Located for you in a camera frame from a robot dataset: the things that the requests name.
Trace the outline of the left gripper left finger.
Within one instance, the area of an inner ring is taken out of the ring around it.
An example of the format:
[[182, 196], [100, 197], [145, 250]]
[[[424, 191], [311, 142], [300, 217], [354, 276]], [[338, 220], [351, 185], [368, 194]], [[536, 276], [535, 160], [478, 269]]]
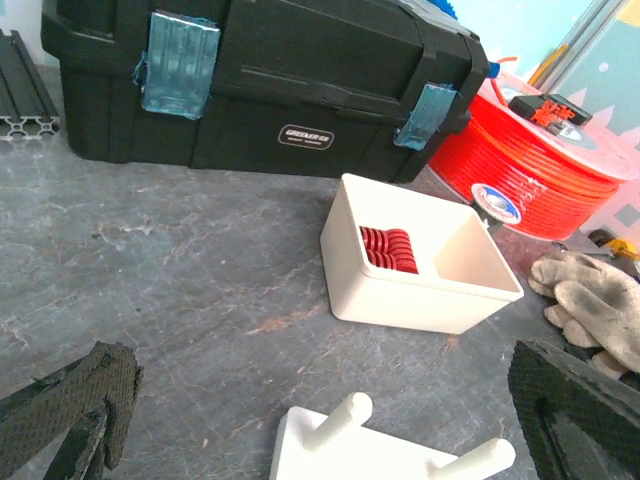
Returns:
[[84, 357], [1, 400], [1, 477], [61, 434], [46, 479], [101, 479], [123, 453], [143, 379], [132, 348], [98, 342]]

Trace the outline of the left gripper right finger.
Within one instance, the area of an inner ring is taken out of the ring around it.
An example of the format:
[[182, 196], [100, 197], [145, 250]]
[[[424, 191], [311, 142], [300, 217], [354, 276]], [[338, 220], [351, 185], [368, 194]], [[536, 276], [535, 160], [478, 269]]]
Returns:
[[637, 479], [639, 391], [545, 342], [519, 341], [509, 391], [541, 479]]

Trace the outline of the white peg base plate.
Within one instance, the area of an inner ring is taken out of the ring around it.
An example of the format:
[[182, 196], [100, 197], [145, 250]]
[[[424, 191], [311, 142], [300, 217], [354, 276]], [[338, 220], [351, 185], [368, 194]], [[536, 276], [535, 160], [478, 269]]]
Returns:
[[373, 401], [353, 392], [325, 415], [294, 406], [281, 419], [271, 479], [488, 479], [516, 459], [493, 438], [458, 457], [364, 426]]

